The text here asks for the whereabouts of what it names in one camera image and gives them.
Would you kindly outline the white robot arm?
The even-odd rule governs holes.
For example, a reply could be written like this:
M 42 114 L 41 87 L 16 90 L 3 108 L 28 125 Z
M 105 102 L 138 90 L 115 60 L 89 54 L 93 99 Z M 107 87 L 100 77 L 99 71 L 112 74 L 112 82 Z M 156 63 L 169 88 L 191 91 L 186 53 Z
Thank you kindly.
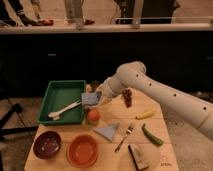
M 213 141 L 213 103 L 149 78 L 146 75 L 145 65 L 140 61 L 120 65 L 115 74 L 101 84 L 102 96 L 99 103 L 109 102 L 128 87 L 141 91 L 158 103 L 168 106 Z

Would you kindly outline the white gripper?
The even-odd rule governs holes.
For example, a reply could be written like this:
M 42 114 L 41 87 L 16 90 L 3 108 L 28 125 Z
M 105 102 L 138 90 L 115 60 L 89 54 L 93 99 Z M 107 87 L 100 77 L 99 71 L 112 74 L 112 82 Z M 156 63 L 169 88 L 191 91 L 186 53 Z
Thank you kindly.
M 102 92 L 99 100 L 99 105 L 105 105 L 122 93 L 125 86 L 120 82 L 116 76 L 108 77 L 99 87 L 98 90 Z

